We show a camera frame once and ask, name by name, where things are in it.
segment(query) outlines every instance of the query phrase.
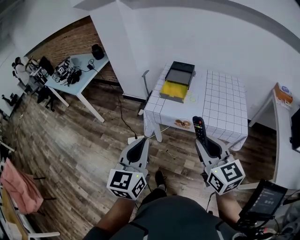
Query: brick wall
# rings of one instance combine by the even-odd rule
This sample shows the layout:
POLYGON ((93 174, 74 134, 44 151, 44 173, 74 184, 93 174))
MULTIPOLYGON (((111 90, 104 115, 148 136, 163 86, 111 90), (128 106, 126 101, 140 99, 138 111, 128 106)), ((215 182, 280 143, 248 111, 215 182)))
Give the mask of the brick wall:
MULTIPOLYGON (((92 20, 87 16, 52 34, 26 56, 33 55, 36 60, 45 56, 55 68, 70 55, 91 53, 94 44, 101 46, 105 52, 92 20)), ((118 81, 110 63, 106 64, 95 78, 118 81)))

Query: gray t-shirt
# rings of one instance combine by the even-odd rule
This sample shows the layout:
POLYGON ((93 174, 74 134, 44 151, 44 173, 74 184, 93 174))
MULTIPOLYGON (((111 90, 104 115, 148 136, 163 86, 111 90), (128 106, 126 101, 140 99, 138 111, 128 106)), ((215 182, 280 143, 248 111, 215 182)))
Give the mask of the gray t-shirt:
MULTIPOLYGON (((230 226, 207 213, 197 202, 182 196, 156 199, 143 205, 135 219, 114 234, 111 240, 219 240, 217 229, 224 240, 236 233, 230 226)), ((84 240, 107 240, 104 230, 92 228, 84 240)))

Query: screen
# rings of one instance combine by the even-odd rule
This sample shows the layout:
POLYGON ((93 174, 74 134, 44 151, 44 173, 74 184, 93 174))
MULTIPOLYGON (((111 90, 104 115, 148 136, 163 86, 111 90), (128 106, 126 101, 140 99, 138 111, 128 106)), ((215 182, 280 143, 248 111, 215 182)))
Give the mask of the screen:
POLYGON ((272 215, 284 195, 284 193, 263 188, 249 212, 272 215))

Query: light blue tabletop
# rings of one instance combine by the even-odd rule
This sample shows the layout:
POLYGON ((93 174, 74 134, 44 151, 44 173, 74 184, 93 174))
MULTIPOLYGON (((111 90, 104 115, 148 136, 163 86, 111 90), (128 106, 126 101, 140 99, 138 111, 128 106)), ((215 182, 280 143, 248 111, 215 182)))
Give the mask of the light blue tabletop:
MULTIPOLYGON (((72 55, 71 59, 75 59, 74 62, 76 62, 76 65, 80 66, 81 70, 88 71, 87 65, 89 63, 90 59, 94 60, 95 70, 98 72, 108 63, 109 59, 104 54, 104 58, 100 60, 96 60, 91 53, 87 54, 79 54, 79 55, 72 55)), ((81 93, 85 87, 90 83, 90 81, 98 74, 95 70, 91 70, 89 72, 83 72, 80 76, 79 82, 76 82, 74 84, 71 84, 69 87, 67 85, 60 85, 59 82, 55 82, 52 78, 52 76, 47 77, 46 86, 54 88, 56 90, 60 90, 72 95, 77 95, 78 93, 81 93)))

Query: black remote control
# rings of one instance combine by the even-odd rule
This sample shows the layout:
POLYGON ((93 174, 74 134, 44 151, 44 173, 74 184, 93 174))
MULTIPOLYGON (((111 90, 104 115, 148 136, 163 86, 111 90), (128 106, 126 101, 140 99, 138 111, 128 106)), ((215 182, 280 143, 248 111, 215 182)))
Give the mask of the black remote control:
POLYGON ((206 131, 205 131, 205 124, 204 120, 201 117, 194 116, 193 117, 193 124, 196 132, 197 139, 205 146, 208 146, 206 131))

